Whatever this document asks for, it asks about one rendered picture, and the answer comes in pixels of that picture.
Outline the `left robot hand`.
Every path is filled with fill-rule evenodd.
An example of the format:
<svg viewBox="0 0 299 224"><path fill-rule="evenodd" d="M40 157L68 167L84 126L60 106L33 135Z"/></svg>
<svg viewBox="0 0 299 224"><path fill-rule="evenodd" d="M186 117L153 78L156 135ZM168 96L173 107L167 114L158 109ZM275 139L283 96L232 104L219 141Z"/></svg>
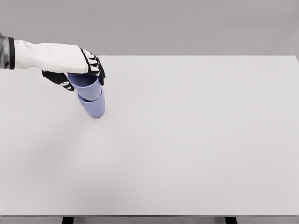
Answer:
<svg viewBox="0 0 299 224"><path fill-rule="evenodd" d="M77 45L43 43L38 44L39 62L38 68L42 76L51 82L74 91L66 74L93 74L100 85L104 85L106 78L103 66L99 58L90 51Z"/></svg>

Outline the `periwinkle blue plastic cup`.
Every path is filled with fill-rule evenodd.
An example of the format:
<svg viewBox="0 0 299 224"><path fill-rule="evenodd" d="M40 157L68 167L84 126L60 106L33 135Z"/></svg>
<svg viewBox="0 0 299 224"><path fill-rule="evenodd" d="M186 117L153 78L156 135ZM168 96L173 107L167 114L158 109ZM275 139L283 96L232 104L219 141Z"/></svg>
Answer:
<svg viewBox="0 0 299 224"><path fill-rule="evenodd" d="M100 97L94 101L88 101L77 93L77 98L87 112L87 114L93 118L100 118L105 113L105 95L104 91L101 91Z"/></svg>
<svg viewBox="0 0 299 224"><path fill-rule="evenodd" d="M101 96L102 87L95 74L68 73L68 79L80 96L95 101Z"/></svg>

